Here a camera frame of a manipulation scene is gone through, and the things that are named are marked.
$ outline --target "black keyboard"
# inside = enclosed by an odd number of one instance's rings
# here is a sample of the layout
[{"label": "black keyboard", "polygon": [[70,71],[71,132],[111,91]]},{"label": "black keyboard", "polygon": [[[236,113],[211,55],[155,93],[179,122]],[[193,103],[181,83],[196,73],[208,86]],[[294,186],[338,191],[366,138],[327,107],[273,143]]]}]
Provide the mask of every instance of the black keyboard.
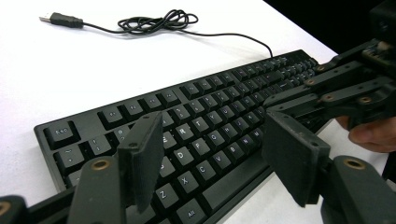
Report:
[{"label": "black keyboard", "polygon": [[115,154],[138,118],[162,111],[157,189],[143,214],[127,208],[128,223],[215,223],[272,173],[259,151],[262,103],[303,84],[316,65],[296,50],[41,124],[35,134],[62,191],[86,161]]}]

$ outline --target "white surface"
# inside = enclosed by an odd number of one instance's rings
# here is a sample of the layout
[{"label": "white surface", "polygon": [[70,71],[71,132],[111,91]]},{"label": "white surface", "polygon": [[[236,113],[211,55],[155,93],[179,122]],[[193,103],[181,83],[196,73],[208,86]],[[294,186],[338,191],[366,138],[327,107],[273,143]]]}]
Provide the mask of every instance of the white surface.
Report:
[{"label": "white surface", "polygon": [[[162,17],[173,8],[199,17],[190,31],[251,35],[269,45],[275,55],[303,49],[320,63],[334,55],[262,0],[3,2],[0,195],[21,195],[33,205],[56,193],[33,132],[37,124],[269,57],[264,47],[241,37],[159,33],[136,38],[90,28],[72,30],[38,19],[54,11],[117,29],[120,19]],[[325,132],[323,138],[341,154],[356,148],[345,149],[347,134],[337,125]],[[367,158],[381,161],[385,156]],[[299,208],[277,177],[244,202],[225,222],[321,222],[319,206]]]}]

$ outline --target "finger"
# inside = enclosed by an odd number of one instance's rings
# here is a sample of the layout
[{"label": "finger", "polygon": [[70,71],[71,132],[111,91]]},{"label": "finger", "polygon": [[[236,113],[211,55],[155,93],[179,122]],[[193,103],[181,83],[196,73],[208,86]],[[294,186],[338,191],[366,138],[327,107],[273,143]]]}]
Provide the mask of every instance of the finger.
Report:
[{"label": "finger", "polygon": [[391,139],[396,137],[396,118],[376,120],[361,124],[349,133],[349,139],[354,143],[387,143],[394,144]]},{"label": "finger", "polygon": [[381,152],[381,153],[389,153],[392,151],[396,151],[396,146],[384,146],[384,145],[379,145],[379,144],[375,144],[375,143],[359,143],[357,144],[361,147],[364,147],[370,151],[373,152]]},{"label": "finger", "polygon": [[336,120],[341,125],[341,127],[343,127],[345,130],[347,130],[347,123],[348,123],[348,120],[349,120],[348,116],[338,117],[338,118],[336,118]]}]

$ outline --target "spacebar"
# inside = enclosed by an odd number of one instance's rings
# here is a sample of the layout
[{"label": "spacebar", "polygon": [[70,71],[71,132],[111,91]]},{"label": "spacebar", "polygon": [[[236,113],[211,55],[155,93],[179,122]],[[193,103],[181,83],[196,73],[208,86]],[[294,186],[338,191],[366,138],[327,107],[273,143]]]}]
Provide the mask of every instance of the spacebar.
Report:
[{"label": "spacebar", "polygon": [[268,167],[260,152],[243,161],[222,179],[206,189],[198,201],[210,216]]}]

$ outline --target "cable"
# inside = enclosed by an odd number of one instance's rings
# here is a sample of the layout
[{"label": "cable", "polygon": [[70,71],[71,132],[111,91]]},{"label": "cable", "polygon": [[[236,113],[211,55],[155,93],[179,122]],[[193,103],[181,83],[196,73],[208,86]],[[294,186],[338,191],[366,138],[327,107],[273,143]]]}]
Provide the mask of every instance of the cable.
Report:
[{"label": "cable", "polygon": [[208,35],[184,30],[188,27],[188,25],[198,22],[198,17],[192,13],[186,13],[183,10],[172,9],[163,18],[152,19],[148,17],[132,17],[130,19],[124,19],[118,22],[118,26],[122,29],[119,31],[107,30],[106,28],[84,22],[82,19],[65,16],[56,12],[48,14],[44,17],[40,17],[40,20],[50,22],[51,24],[55,25],[66,26],[69,28],[82,28],[85,25],[111,34],[151,35],[161,29],[164,29],[168,31],[179,31],[188,35],[198,36],[236,35],[250,39],[252,41],[255,41],[256,43],[265,46],[268,49],[271,58],[274,57],[271,49],[266,44],[248,35],[241,35],[236,33]]}]

